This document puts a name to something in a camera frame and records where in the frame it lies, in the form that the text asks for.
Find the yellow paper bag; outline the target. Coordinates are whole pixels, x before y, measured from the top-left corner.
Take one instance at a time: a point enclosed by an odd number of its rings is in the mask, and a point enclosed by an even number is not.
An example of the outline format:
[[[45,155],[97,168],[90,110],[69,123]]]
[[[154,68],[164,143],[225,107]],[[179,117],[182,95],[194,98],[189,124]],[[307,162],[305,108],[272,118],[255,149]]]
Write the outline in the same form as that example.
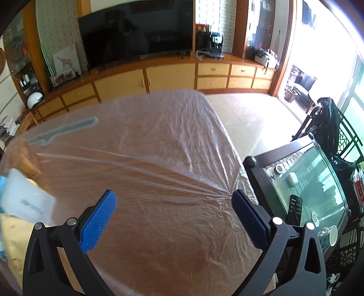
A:
[[[1,233],[8,267],[20,287],[23,286],[23,269],[33,224],[1,213]]]

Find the white dental floss box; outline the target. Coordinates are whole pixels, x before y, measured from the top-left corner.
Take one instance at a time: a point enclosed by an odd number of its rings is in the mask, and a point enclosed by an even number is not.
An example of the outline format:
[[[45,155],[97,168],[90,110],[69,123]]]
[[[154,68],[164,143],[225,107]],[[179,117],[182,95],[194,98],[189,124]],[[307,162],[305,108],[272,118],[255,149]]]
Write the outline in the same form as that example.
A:
[[[9,170],[1,196],[1,209],[30,223],[51,225],[55,198],[29,181],[19,170]]]

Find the black remote control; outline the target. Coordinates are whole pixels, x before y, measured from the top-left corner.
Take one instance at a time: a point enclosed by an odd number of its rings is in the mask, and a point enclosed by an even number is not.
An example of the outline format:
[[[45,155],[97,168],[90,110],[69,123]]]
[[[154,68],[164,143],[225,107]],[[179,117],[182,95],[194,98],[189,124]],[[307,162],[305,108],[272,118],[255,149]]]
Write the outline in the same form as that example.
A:
[[[293,226],[301,225],[302,199],[299,196],[291,195],[289,198],[287,223]]]

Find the glass top side table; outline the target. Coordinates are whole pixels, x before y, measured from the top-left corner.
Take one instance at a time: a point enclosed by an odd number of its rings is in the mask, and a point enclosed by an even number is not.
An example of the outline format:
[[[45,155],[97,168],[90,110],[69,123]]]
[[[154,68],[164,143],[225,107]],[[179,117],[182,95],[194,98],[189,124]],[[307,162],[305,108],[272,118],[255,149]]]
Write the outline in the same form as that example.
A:
[[[351,211],[341,183],[320,145],[304,136],[283,147],[256,156],[247,156],[243,166],[258,203],[270,216],[288,221],[292,206],[301,210],[296,221],[314,224],[321,239],[324,257],[335,244],[329,231],[341,235]]]

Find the grey table edge strip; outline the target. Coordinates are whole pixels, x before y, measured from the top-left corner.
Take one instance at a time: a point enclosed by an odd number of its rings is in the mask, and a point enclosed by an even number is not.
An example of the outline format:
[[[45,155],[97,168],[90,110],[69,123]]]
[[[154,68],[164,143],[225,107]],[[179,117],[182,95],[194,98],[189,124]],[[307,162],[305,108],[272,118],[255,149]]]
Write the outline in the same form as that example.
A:
[[[41,133],[35,137],[27,139],[26,141],[29,145],[40,145],[44,147],[52,143],[56,137],[91,128],[97,125],[98,121],[97,117],[84,118],[76,122],[58,126],[52,130],[46,131],[45,133]]]

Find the black jacket on chair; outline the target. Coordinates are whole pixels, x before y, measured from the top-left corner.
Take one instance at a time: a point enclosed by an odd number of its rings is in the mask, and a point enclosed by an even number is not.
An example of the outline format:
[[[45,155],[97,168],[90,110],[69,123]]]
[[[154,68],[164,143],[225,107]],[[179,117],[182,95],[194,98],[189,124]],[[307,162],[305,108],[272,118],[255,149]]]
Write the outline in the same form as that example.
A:
[[[330,97],[318,99],[321,113],[317,115],[315,140],[325,154],[337,154],[339,147],[339,109]]]

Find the stack of books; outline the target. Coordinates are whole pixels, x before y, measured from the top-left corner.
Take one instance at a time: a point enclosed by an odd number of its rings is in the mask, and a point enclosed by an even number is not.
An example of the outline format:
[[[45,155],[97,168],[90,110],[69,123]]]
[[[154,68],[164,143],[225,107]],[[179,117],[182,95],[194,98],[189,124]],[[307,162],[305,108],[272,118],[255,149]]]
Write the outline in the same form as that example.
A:
[[[6,115],[0,124],[1,140],[7,144],[12,138],[15,137],[20,124],[13,120],[10,115]]]

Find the potted plant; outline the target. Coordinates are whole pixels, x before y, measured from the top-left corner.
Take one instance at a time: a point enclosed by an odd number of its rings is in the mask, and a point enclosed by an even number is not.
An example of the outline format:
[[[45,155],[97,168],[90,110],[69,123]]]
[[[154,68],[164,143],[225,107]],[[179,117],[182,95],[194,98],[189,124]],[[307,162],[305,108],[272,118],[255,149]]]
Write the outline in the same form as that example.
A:
[[[284,99],[288,102],[291,103],[294,100],[296,100],[296,98],[299,96],[298,92],[297,92],[297,87],[291,85],[287,85],[286,88],[284,89],[285,93],[284,93]]]

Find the white helmet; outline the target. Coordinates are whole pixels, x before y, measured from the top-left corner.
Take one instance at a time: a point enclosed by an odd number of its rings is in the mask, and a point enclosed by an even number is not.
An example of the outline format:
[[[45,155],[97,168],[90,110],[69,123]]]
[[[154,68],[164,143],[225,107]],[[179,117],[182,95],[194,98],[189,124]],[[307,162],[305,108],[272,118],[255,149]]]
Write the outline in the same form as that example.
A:
[[[43,98],[43,94],[40,92],[33,92],[27,98],[27,107],[31,110],[36,104],[40,103]]]

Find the wooden tv cabinet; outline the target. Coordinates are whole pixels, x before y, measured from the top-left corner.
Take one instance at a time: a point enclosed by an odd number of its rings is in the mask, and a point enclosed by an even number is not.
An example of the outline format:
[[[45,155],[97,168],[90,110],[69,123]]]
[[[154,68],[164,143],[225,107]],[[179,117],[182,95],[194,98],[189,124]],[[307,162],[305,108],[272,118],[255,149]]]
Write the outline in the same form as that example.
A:
[[[267,93],[275,69],[232,55],[223,59],[160,57],[92,70],[45,95],[31,111],[38,122],[119,97],[195,89],[204,94]]]

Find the black coffee machine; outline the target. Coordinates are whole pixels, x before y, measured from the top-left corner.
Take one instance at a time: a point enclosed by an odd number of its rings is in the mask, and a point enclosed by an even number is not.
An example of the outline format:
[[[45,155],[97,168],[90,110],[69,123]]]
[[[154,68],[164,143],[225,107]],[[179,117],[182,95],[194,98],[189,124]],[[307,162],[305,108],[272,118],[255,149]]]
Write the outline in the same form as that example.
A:
[[[196,32],[196,53],[197,59],[203,57],[223,59],[222,54],[223,35],[217,32],[197,31]]]

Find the black flat television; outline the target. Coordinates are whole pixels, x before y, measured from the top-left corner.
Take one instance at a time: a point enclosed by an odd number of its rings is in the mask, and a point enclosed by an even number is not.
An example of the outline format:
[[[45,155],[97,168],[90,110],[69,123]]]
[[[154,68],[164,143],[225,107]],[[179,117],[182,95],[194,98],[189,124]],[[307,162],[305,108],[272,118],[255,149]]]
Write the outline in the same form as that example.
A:
[[[132,1],[78,20],[89,68],[192,50],[192,1]]]

